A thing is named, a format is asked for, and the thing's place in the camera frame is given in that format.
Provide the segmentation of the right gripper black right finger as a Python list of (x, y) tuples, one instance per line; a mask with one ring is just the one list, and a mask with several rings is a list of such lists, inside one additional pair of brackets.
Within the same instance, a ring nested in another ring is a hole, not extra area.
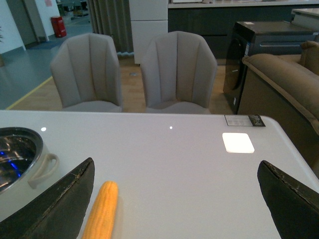
[(264, 201), (283, 239), (319, 237), (319, 194), (266, 160), (257, 178)]

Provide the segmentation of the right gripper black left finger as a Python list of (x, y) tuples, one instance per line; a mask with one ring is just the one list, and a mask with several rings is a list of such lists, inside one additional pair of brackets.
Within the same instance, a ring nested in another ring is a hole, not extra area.
[(75, 239), (94, 186), (95, 165), (87, 158), (0, 224), (2, 239)]

